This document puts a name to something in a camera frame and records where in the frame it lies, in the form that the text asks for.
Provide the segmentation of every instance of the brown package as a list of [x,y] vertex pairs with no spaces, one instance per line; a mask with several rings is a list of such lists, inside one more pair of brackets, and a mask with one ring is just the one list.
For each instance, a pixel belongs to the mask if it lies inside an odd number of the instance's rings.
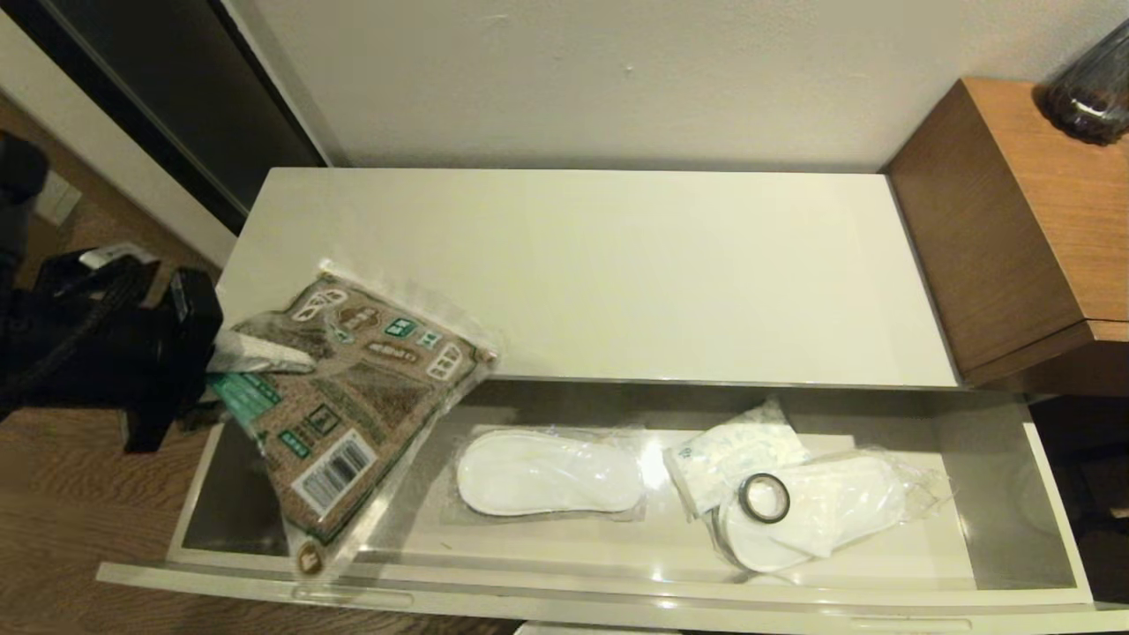
[[312,374],[229,374],[212,388],[259,442],[282,514],[322,545],[347,527],[420,428],[497,362],[493,350],[329,275],[286,311],[235,330],[317,362]]

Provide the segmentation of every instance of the plastic-wrapped slipper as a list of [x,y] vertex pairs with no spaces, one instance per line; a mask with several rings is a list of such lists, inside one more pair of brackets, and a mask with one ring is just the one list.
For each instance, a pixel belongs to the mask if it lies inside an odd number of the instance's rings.
[[493,516],[623,512],[644,494],[639,463],[611,445],[526,430],[482,435],[463,452],[458,495]]
[[[737,560],[770,573],[877,533],[902,520],[904,486],[890,463],[873,456],[815,462],[771,472],[787,488],[789,508],[779,522],[752,519],[734,496],[724,504],[718,530]],[[761,501],[761,507],[772,502]]]

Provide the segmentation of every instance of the drawer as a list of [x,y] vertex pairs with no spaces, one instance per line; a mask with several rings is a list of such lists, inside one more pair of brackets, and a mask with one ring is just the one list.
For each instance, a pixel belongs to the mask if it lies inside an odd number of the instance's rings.
[[[106,582],[282,602],[654,628],[821,633],[1049,633],[1129,628],[1095,603],[1026,408],[1000,393],[780,388],[802,441],[823,454],[881,445],[947,472],[940,513],[758,575],[688,522],[662,450],[741,412],[763,388],[488,382],[425,430],[377,493],[383,514],[342,581],[290,575],[263,464],[216,428],[167,562],[104,564]],[[623,428],[637,437],[646,517],[453,522],[453,456],[493,426]]]

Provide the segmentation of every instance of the plastic bag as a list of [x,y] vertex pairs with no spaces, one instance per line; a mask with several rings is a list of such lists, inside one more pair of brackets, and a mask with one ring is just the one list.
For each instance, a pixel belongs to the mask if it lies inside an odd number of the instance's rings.
[[729,554],[762,573],[830,557],[837,548],[926,517],[953,497],[945,475],[899,461],[881,449],[831,454],[765,473],[786,490],[784,517],[754,517],[756,508],[779,506],[779,489],[751,487],[738,487],[715,514],[715,529]]
[[641,447],[631,430],[499,426],[463,444],[450,464],[449,524],[577,517],[637,522],[646,514]]
[[720,505],[744,477],[811,458],[776,395],[663,453],[666,470],[692,517]]
[[210,377],[265,456],[296,568],[314,579],[348,566],[378,520],[367,503],[380,480],[498,362],[497,343],[436,296],[330,270],[235,328],[308,354],[313,373]]

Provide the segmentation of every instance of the wooden cabinet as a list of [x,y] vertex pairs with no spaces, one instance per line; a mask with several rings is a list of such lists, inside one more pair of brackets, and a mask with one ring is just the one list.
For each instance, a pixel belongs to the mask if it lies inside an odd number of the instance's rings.
[[1129,394],[1129,140],[1067,137],[1033,88],[962,79],[890,181],[965,382]]

